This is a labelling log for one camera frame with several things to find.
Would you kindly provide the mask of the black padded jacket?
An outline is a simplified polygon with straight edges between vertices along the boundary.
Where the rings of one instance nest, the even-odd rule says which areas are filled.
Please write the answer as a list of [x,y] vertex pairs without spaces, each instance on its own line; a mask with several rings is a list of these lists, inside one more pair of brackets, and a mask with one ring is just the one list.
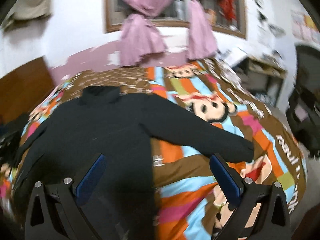
[[151,138],[190,146],[227,162],[249,162],[253,144],[219,129],[156,94],[121,95],[119,87],[91,86],[62,103],[18,149],[24,158],[13,189],[17,213],[25,216],[34,184],[74,176],[96,154],[106,170],[84,213],[103,239],[154,239]]

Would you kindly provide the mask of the dark clothes pile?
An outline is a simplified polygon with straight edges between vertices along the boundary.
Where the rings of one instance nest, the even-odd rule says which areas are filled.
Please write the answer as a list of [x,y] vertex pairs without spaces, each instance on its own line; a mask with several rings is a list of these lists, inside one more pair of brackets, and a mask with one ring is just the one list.
[[13,165],[20,145],[21,135],[28,119],[29,115],[23,113],[15,120],[1,125],[1,165],[5,163],[8,163],[10,166]]

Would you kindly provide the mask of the colourful cartoon bedspread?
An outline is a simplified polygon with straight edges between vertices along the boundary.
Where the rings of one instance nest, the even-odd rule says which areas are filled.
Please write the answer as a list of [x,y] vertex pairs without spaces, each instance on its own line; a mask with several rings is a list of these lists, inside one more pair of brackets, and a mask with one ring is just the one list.
[[[251,178],[257,184],[280,182],[289,213],[297,208],[305,193],[306,175],[305,159],[295,137],[262,102],[223,78],[222,67],[214,59],[181,66],[80,72],[58,85],[31,112],[20,147],[57,107],[80,98],[91,86],[119,87],[121,95],[156,94],[250,141],[251,161],[226,163],[242,178]],[[150,142],[156,208],[154,239],[210,239],[218,234],[233,211],[210,171],[211,156],[155,137]],[[24,158],[15,158],[7,202],[9,212],[21,225],[25,224],[27,211],[25,216],[17,213],[13,189],[23,162]]]

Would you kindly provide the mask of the black office chair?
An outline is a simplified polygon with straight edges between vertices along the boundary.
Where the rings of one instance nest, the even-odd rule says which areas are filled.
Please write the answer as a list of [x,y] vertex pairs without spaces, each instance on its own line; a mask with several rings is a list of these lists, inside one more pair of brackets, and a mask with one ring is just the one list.
[[296,46],[297,76],[286,117],[295,139],[319,159],[319,50]]

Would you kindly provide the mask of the brown wooden headboard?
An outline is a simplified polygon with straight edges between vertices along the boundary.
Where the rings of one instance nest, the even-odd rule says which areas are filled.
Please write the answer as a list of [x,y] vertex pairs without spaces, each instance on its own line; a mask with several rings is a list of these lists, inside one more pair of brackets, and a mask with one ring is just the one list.
[[1,124],[30,113],[54,89],[43,57],[34,59],[1,78]]

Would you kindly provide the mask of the wooden shelf desk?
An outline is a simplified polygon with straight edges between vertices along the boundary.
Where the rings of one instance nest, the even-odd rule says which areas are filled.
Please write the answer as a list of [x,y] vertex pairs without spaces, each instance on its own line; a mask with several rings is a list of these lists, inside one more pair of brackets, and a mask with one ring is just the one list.
[[240,77],[244,89],[263,103],[276,107],[287,71],[275,59],[266,60],[250,55],[232,69]]

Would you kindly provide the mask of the pink curtain right panel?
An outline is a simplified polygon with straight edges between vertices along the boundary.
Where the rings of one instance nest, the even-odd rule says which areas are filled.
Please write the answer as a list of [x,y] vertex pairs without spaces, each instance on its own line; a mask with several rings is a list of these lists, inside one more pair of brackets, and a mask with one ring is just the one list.
[[217,51],[217,42],[204,8],[199,0],[190,0],[188,8],[189,42],[187,58],[196,60],[210,57]]

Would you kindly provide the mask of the pink curtain panel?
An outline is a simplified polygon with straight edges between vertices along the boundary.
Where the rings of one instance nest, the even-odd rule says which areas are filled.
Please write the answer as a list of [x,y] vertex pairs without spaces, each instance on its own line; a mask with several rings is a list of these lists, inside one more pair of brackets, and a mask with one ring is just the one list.
[[151,22],[173,0],[123,0],[133,9],[124,21],[120,37],[120,63],[134,66],[150,54],[166,51],[166,45],[158,29]]
[[187,58],[196,60],[210,57],[217,51],[217,42],[204,8],[199,0],[190,0],[188,8],[189,42]]

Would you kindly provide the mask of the pink curtain left panel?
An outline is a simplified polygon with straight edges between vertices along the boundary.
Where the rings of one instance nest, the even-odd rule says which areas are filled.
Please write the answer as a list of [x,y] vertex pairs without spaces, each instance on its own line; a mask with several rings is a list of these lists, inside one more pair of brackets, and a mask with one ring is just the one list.
[[173,0],[123,0],[133,9],[124,21],[120,37],[120,63],[134,66],[150,54],[166,51],[166,45],[158,29],[151,22]]

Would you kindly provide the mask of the beige cloth on wall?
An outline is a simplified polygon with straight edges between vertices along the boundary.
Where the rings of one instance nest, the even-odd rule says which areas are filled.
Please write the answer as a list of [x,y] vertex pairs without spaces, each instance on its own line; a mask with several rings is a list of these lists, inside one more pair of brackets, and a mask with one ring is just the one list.
[[2,23],[4,31],[24,28],[30,22],[52,16],[52,0],[18,0]]

